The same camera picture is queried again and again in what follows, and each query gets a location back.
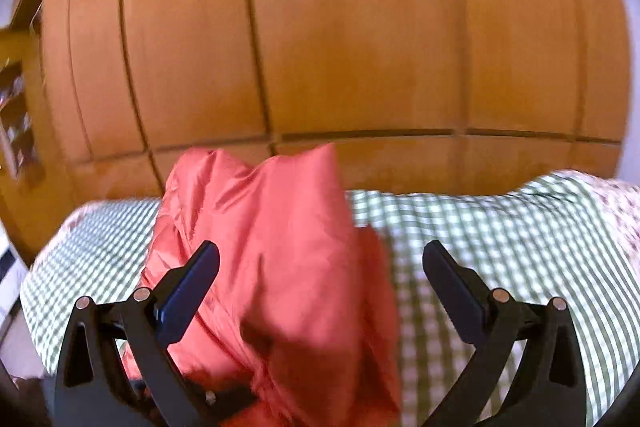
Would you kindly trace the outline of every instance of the white wall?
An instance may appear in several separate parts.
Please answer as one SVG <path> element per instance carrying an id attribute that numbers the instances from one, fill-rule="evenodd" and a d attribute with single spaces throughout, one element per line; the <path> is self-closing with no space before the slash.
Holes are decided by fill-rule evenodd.
<path id="1" fill-rule="evenodd" d="M 624 3 L 631 47 L 631 91 L 617 177 L 640 185 L 640 0 L 624 0 Z"/>
<path id="2" fill-rule="evenodd" d="M 7 249 L 11 249 L 15 262 L 4 276 L 4 279 L 0 281 L 0 326 L 8 317 L 9 311 L 11 311 L 15 301 L 20 296 L 20 286 L 28 271 L 20 255 L 15 251 L 13 245 L 9 243 L 6 230 L 0 223 L 0 256 L 4 255 Z"/>

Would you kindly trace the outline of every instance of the wooden panel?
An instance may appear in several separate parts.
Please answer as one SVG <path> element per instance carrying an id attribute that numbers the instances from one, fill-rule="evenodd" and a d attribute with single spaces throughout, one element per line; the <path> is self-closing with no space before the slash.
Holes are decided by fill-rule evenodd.
<path id="1" fill-rule="evenodd" d="M 570 133 L 577 107 L 574 0 L 466 0 L 469 126 Z"/>
<path id="2" fill-rule="evenodd" d="M 150 146 L 265 133 L 245 0 L 124 0 L 124 13 Z"/>
<path id="3" fill-rule="evenodd" d="M 298 154 L 320 140 L 276 146 L 280 154 Z M 454 138 L 440 136 L 335 140 L 344 188 L 370 188 L 402 194 L 454 191 Z"/>
<path id="4" fill-rule="evenodd" d="M 572 146 L 571 168 L 600 178 L 612 178 L 620 156 L 620 145 L 576 142 Z"/>
<path id="5" fill-rule="evenodd" d="M 161 188 L 147 154 L 71 167 L 81 201 L 161 196 Z"/>
<path id="6" fill-rule="evenodd" d="M 124 63 L 120 0 L 70 0 L 69 32 L 78 101 L 94 157 L 142 151 Z"/>
<path id="7" fill-rule="evenodd" d="M 451 128 L 462 0 L 255 0 L 278 132 Z"/>
<path id="8" fill-rule="evenodd" d="M 622 140 L 630 83 L 629 34 L 622 0 L 579 0 L 586 90 L 580 134 Z"/>
<path id="9" fill-rule="evenodd" d="M 42 61 L 51 120 L 63 153 L 72 162 L 91 157 L 78 107 L 69 51 L 69 0 L 44 0 Z"/>
<path id="10" fill-rule="evenodd" d="M 230 152 L 233 156 L 242 160 L 247 165 L 252 166 L 262 163 L 271 156 L 269 144 L 266 142 L 221 145 L 220 148 Z M 154 151 L 154 161 L 156 162 L 156 167 L 158 167 L 162 183 L 166 183 L 166 179 L 169 177 L 171 169 L 174 168 L 174 164 L 187 150 L 188 148 L 160 152 Z"/>
<path id="11" fill-rule="evenodd" d="M 470 136 L 464 140 L 465 194 L 501 194 L 570 164 L 571 144 L 564 140 L 507 136 Z"/>
<path id="12" fill-rule="evenodd" d="M 40 163 L 24 168 L 18 181 L 0 170 L 0 212 L 2 222 L 26 263 L 53 236 L 75 206 L 70 179 L 62 152 L 54 134 L 40 71 L 39 42 L 27 33 L 3 33 L 0 37 L 0 62 L 22 61 L 26 103 L 32 121 L 35 146 Z"/>

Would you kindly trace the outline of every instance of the red cloth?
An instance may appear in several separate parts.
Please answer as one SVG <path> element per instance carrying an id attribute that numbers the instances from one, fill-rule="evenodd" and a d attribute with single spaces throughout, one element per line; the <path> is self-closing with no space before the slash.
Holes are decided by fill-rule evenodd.
<path id="1" fill-rule="evenodd" d="M 220 272 L 169 352 L 204 389 L 250 383 L 260 398 L 227 425 L 388 426 L 398 419 L 398 316 L 388 257 L 356 229 L 333 146 L 249 168 L 192 149 L 174 166 L 142 286 L 200 243 Z M 140 373 L 127 348 L 130 378 Z"/>

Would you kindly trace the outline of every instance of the screw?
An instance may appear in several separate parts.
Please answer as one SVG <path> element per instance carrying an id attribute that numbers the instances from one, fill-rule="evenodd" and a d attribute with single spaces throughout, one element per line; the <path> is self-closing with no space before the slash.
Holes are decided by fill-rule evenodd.
<path id="1" fill-rule="evenodd" d="M 151 290 L 149 288 L 138 288 L 133 292 L 133 300 L 137 302 L 146 301 L 151 295 Z"/>
<path id="2" fill-rule="evenodd" d="M 566 301 L 562 297 L 554 297 L 553 304 L 558 311 L 563 312 L 566 309 Z"/>
<path id="3" fill-rule="evenodd" d="M 91 302 L 89 300 L 89 297 L 85 295 L 76 301 L 76 308 L 78 308 L 79 310 L 84 310 L 89 305 L 89 302 Z"/>
<path id="4" fill-rule="evenodd" d="M 511 296 L 509 295 L 509 292 L 504 288 L 496 288 L 492 292 L 492 295 L 494 296 L 495 300 L 497 300 L 498 302 L 502 302 L 502 304 L 509 301 L 509 299 L 511 298 Z"/>

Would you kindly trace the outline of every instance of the gingham bedding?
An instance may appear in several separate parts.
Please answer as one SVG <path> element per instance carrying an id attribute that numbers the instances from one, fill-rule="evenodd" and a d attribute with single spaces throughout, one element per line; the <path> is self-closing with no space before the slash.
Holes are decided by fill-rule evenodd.
<path id="1" fill-rule="evenodd" d="M 490 287 L 505 287 L 517 299 L 546 303 L 564 296 L 582 351 L 588 427 L 607 410 L 640 359 L 640 287 L 588 177 L 556 172 L 503 196 L 355 190 L 348 200 L 356 225 L 372 225 L 392 257 L 403 426 L 424 422 L 473 352 L 422 272 L 422 248 L 431 239 Z M 116 301 L 135 288 L 158 206 L 159 200 L 97 205 L 31 269 L 22 305 L 50 373 L 73 302 L 81 295 Z M 483 415 L 497 411 L 522 348 L 514 346 Z"/>

